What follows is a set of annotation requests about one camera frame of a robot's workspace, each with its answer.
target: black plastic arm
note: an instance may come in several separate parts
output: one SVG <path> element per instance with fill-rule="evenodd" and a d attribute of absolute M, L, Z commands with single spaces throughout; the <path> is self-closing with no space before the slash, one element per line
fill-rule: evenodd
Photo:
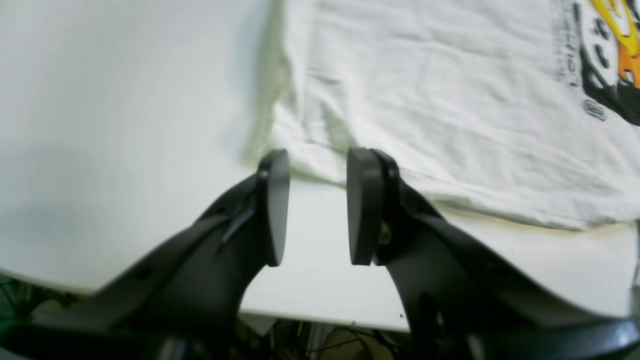
<path fill-rule="evenodd" d="M 226 359 L 245 289 L 284 253 L 284 150 L 90 299 L 14 323 L 0 345 L 33 359 Z"/>
<path fill-rule="evenodd" d="M 636 318 L 555 296 L 449 224 L 384 152 L 349 152 L 347 192 L 351 261 L 387 267 L 418 358 L 622 359 L 637 347 Z"/>

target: wrinkled fabric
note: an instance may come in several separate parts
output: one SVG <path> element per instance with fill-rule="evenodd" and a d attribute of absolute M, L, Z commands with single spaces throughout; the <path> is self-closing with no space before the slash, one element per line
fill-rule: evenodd
<path fill-rule="evenodd" d="M 284 1 L 261 151 L 342 184 L 381 149 L 429 200 L 570 230 L 640 217 L 632 1 Z"/>

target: white table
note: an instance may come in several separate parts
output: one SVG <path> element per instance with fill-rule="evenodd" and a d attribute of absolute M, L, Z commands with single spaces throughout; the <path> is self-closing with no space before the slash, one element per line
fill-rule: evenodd
<path fill-rule="evenodd" d="M 271 3 L 0 2 L 0 272 L 91 293 L 254 171 Z M 574 234 L 446 212 L 545 286 L 626 310 L 636 229 Z M 384 268 L 351 266 L 344 190 L 294 181 L 282 266 L 241 311 L 406 331 Z"/>

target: white tabletop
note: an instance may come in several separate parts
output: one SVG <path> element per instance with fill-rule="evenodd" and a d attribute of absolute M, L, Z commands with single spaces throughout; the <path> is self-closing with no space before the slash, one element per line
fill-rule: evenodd
<path fill-rule="evenodd" d="M 0 272 L 92 293 L 250 175 L 271 3 L 0 2 Z M 626 311 L 636 229 L 447 212 L 539 282 Z M 241 310 L 405 331 L 384 268 L 351 266 L 343 189 L 294 181 L 284 262 Z"/>

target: white t-shirt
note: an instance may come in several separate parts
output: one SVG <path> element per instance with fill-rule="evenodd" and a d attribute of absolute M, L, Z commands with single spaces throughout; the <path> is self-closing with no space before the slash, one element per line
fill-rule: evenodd
<path fill-rule="evenodd" d="M 262 125 L 335 183 L 351 146 L 429 200 L 560 229 L 640 218 L 632 0 L 284 1 Z"/>

